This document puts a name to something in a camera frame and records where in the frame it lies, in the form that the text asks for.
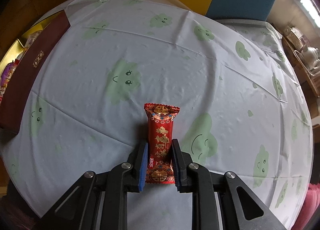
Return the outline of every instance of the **red package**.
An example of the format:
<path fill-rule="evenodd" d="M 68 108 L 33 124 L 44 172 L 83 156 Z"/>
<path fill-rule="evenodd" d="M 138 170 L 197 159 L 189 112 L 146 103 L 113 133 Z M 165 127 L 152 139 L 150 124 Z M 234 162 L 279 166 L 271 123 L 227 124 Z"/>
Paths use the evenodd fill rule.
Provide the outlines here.
<path fill-rule="evenodd" d="M 149 160 L 147 183 L 174 183 L 171 165 L 173 119 L 180 108 L 162 104 L 144 104 L 148 116 Z"/>

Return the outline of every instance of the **gold label on box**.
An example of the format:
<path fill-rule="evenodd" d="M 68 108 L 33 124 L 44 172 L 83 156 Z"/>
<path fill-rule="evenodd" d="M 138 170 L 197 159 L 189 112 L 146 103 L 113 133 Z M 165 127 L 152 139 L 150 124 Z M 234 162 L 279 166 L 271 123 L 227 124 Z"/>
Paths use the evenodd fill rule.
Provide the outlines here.
<path fill-rule="evenodd" d="M 43 55 L 44 55 L 43 51 L 40 51 L 38 56 L 36 57 L 35 61 L 33 62 L 33 67 L 36 68 L 38 66 L 38 64 L 41 61 Z"/>

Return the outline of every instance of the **maroon box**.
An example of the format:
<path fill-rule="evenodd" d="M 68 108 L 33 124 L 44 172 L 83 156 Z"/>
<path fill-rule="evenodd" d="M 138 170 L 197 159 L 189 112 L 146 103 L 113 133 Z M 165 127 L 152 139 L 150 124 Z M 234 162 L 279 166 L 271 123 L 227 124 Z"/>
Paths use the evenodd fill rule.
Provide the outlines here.
<path fill-rule="evenodd" d="M 0 104 L 0 127 L 18 134 L 23 111 L 36 77 L 60 38 L 70 27 L 62 11 L 31 44 L 15 69 Z"/>

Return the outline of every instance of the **red candy wrapper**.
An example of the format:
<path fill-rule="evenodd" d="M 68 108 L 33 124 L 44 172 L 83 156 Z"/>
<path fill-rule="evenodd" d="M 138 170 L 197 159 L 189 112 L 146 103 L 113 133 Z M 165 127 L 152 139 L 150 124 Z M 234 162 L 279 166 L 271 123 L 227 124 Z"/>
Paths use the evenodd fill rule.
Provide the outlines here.
<path fill-rule="evenodd" d="M 174 183 L 171 165 L 173 119 L 180 108 L 162 104 L 144 104 L 148 116 L 149 160 L 147 183 Z"/>

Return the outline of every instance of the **blue gripper pad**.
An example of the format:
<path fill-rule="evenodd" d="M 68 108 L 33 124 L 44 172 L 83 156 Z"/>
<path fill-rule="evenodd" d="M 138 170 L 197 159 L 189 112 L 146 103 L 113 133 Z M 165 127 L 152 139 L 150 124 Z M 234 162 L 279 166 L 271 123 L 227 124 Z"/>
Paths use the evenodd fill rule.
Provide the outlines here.
<path fill-rule="evenodd" d="M 173 169 L 173 175 L 174 175 L 174 183 L 177 187 L 177 190 L 180 190 L 181 187 L 181 181 L 180 181 L 180 170 L 178 165 L 178 159 L 177 159 L 177 153 L 176 150 L 172 147 L 172 169 Z"/>
<path fill-rule="evenodd" d="M 146 182 L 146 174 L 147 174 L 147 165 L 148 165 L 148 143 L 145 144 L 142 161 L 140 166 L 140 175 L 139 175 L 139 191 L 143 190 L 144 184 Z"/>

